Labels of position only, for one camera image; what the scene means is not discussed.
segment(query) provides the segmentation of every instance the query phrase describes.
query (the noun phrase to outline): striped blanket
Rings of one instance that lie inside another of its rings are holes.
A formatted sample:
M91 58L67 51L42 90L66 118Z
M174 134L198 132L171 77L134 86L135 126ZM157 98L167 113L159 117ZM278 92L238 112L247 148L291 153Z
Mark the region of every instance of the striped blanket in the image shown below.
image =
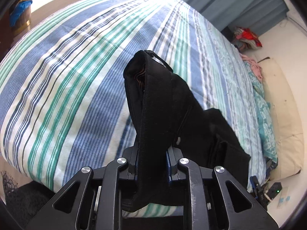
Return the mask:
M58 191L80 168L98 168L133 145L123 70L153 50L204 109L215 107L265 179L253 90L238 51L182 0L83 0L25 35L0 65L0 148L32 179ZM132 216L165 216L149 205Z

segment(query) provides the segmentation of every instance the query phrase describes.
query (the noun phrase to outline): gray curtain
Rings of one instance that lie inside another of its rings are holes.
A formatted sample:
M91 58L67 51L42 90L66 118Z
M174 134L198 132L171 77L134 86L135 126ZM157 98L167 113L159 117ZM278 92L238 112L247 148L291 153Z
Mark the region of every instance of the gray curtain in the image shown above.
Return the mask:
M184 0L218 30L248 27L261 35L286 17L284 0Z

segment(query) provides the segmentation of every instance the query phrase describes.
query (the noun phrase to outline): curtain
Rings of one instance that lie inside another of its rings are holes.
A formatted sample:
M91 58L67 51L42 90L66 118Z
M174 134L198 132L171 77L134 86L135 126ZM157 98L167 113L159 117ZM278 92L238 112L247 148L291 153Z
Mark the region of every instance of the curtain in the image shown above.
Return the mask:
M184 0L218 30L248 27L261 35L282 21L288 11L284 0Z

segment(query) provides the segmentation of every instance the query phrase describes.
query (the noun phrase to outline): black garment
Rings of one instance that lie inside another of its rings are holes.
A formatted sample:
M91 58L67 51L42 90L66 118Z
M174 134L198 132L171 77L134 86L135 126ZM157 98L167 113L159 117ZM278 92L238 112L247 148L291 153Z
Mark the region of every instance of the black garment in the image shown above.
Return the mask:
M137 133L135 145L139 147L137 192L123 199L123 209L131 212L150 202L182 205L183 191L167 184L166 150L170 145L199 166L222 165L245 188L248 183L250 156L221 112L213 108L203 111L186 82L164 64L139 51L124 70Z

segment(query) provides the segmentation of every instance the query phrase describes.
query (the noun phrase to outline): teal floral fabric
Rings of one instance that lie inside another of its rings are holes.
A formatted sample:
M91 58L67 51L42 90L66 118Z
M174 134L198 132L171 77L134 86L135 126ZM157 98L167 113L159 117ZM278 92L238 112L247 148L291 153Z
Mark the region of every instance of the teal floral fabric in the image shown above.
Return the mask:
M270 103L265 101L263 85L252 72L249 63L244 61L244 64L248 71L248 76L253 86L259 135L263 155L266 158L271 159L274 163L277 163L275 136L273 131L272 118L270 116L271 105Z

